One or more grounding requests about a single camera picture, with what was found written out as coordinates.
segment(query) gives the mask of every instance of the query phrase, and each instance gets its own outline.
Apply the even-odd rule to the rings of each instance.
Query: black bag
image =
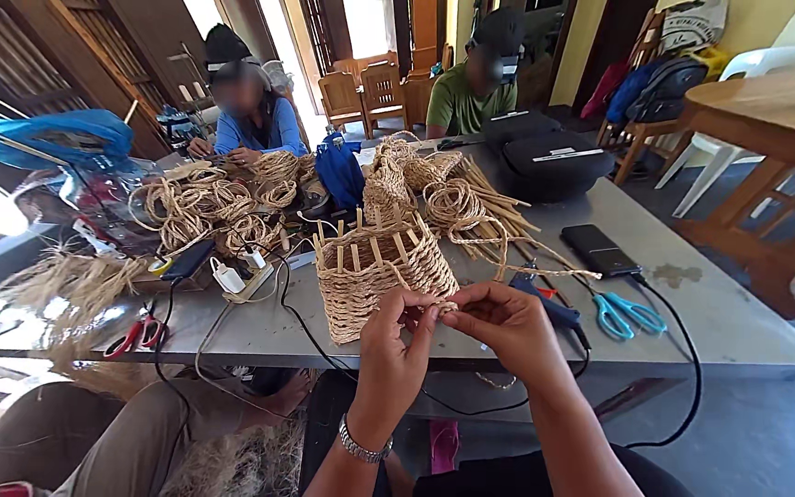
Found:
[[[562,131],[563,125],[537,110],[521,110],[493,116],[484,121],[480,128],[490,150],[494,154],[501,154],[505,143],[509,141]]]
[[[683,112],[683,95],[700,85],[708,75],[708,67],[689,57],[663,64],[649,78],[625,116],[638,123],[656,123],[677,119]]]
[[[505,195],[553,203],[584,195],[612,171],[615,157],[578,133],[557,131],[507,143],[502,162],[499,182]]]

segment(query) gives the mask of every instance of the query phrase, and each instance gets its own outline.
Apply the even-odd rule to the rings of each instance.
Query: white plastic chair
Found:
[[[720,81],[728,80],[732,76],[743,74],[744,78],[762,76],[778,71],[795,70],[795,47],[772,47],[770,49],[758,49],[738,54],[726,65]],[[670,165],[667,173],[658,181],[656,189],[664,187],[667,182],[683,167],[695,152],[702,150],[712,154],[713,158],[704,166],[704,171],[692,183],[689,192],[673,212],[673,217],[682,218],[691,207],[698,202],[704,192],[714,184],[720,174],[733,163],[757,163],[763,156],[757,155],[748,150],[736,147],[731,143],[717,140],[706,134],[696,133],[691,138],[691,143],[677,160]]]

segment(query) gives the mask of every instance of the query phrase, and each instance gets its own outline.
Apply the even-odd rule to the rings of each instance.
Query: table surface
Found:
[[[686,101],[795,131],[795,71],[706,83],[689,89]]]
[[[482,145],[461,149],[471,154],[496,189],[495,158]],[[697,346],[708,375],[727,377],[789,378],[795,376],[795,328],[784,321],[711,263],[668,226],[628,197],[606,179],[599,179],[586,196],[554,205],[520,209],[539,226],[536,237],[561,254],[576,261],[560,241],[560,230],[569,225],[595,224],[606,232],[634,261],[645,268],[645,276],[679,311]],[[472,261],[458,247],[441,240],[444,255],[460,283],[485,281],[495,274],[495,266]],[[515,250],[511,263],[524,261]],[[538,265],[559,269],[541,254]],[[255,297],[271,290],[270,277]],[[613,291],[632,301],[646,303],[665,317],[668,333],[661,337],[643,332],[626,342],[603,333],[596,323],[596,307],[588,291],[571,277],[553,277],[559,290],[581,312],[581,324],[592,345],[591,371],[609,374],[639,374],[648,377],[688,377],[689,356],[679,327],[668,310],[647,295],[629,278],[595,283],[598,290]],[[542,287],[537,279],[536,285]],[[177,293],[171,317],[171,338],[161,360],[191,364],[202,339],[225,307],[222,291],[216,286],[203,292]],[[164,299],[159,297],[158,315],[163,317]],[[359,364],[359,342],[340,347],[328,335],[323,300],[318,290],[313,265],[291,274],[286,298],[303,316],[317,342],[329,355],[339,357],[349,367]],[[127,329],[127,320],[137,316],[139,299],[125,299],[110,310],[99,328],[99,345],[88,359],[99,358],[100,351]],[[38,327],[18,328],[0,337],[0,356],[39,355],[34,347]],[[570,361],[580,361],[580,349],[566,331],[558,331],[561,347]],[[122,356],[127,361],[149,361],[149,352]],[[327,367],[299,322],[281,307],[279,299],[233,307],[222,319],[202,356],[206,364]],[[438,324],[431,349],[431,370],[501,370],[491,350],[480,342]]]

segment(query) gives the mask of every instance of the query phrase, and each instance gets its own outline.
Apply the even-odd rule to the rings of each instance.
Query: smartphone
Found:
[[[190,277],[195,273],[202,263],[207,261],[207,256],[214,250],[213,240],[202,240],[196,242],[192,247],[187,248],[177,259],[173,266],[168,268],[161,276],[165,281],[171,281],[178,277]]]
[[[568,226],[560,231],[560,236],[588,269],[602,273],[603,277],[643,271],[643,268],[595,225]]]

